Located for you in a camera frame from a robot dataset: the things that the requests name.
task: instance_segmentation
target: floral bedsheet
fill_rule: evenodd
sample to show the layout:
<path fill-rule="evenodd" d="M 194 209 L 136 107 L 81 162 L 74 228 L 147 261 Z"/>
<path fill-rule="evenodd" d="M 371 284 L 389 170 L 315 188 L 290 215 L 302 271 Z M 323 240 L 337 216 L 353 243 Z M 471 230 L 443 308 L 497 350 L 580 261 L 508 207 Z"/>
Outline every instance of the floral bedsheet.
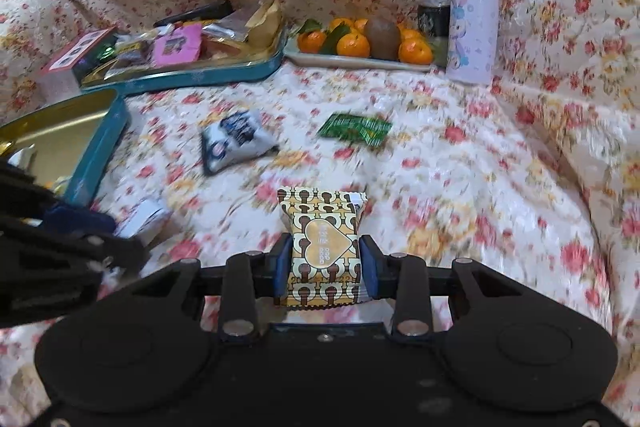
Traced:
<path fill-rule="evenodd" d="M 0 120 L 40 103 L 34 72 L 89 26 L 140 28 L 210 0 L 2 0 Z M 415 0 L 283 0 L 288 15 L 412 19 Z M 174 210 L 148 273 L 175 259 L 223 264 L 266 249 L 283 230 L 281 184 L 364 190 L 362 233 L 388 253 L 432 266 L 469 255 L 611 331 L 620 353 L 606 403 L 640 425 L 640 0 L 501 0 L 495 78 L 462 86 L 442 75 L 313 70 L 286 62 L 269 80 L 145 94 L 100 187 L 97 208 L 122 219 L 143 197 Z M 278 155 L 203 175 L 198 130 L 255 107 Z M 336 110 L 386 112 L 377 151 L 319 139 Z M 108 279 L 104 293 L 117 284 Z M 386 321 L 387 302 L 263 320 Z M 217 321 L 208 302 L 203 326 Z M 444 301 L 436 320 L 450 325 Z M 33 347 L 47 323 L 0 331 L 0 425 L 47 403 Z"/>

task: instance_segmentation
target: green leaf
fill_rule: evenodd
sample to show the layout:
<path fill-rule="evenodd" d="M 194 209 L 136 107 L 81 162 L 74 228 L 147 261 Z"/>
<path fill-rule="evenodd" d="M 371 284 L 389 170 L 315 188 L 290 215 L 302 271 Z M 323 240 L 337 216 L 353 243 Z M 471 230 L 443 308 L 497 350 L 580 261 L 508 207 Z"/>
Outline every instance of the green leaf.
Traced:
<path fill-rule="evenodd" d="M 351 28 L 344 22 L 334 28 L 334 31 L 329 33 L 324 41 L 324 44 L 320 48 L 319 54 L 321 55 L 335 55 L 338 41 L 345 35 L 351 33 Z"/>
<path fill-rule="evenodd" d="M 315 32 L 321 29 L 322 29 L 321 23 L 319 23 L 315 19 L 307 19 L 305 23 L 302 26 L 300 26 L 300 29 L 296 33 L 297 34 L 309 33 L 309 32 Z"/>

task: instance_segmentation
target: heart logo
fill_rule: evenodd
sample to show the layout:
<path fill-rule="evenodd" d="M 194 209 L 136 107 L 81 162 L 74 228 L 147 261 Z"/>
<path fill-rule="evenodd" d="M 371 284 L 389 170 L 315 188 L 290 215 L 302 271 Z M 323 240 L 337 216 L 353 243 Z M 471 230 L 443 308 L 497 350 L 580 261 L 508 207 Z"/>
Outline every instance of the heart logo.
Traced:
<path fill-rule="evenodd" d="M 325 219 L 309 221 L 305 227 L 305 235 L 309 240 L 305 259 L 314 268 L 331 266 L 351 246 L 351 239 Z"/>

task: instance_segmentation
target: green candy wrapper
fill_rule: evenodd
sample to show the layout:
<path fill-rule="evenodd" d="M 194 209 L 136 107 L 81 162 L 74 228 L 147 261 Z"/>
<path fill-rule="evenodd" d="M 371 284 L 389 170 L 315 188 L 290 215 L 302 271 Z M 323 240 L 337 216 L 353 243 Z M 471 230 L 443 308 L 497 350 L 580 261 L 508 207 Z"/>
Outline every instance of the green candy wrapper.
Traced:
<path fill-rule="evenodd" d="M 391 129 L 388 121 L 344 112 L 334 112 L 318 131 L 318 136 L 364 142 L 371 147 L 382 145 Z"/>

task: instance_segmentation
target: gold snack wrapper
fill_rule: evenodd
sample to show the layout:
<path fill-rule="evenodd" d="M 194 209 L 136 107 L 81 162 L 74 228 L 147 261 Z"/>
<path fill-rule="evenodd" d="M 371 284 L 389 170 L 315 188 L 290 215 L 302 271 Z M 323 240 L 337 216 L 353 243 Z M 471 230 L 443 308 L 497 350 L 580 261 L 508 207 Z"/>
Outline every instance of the gold snack wrapper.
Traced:
<path fill-rule="evenodd" d="M 367 195 L 281 187 L 278 201 L 293 237 L 287 296 L 280 304 L 329 308 L 366 300 L 358 224 Z"/>

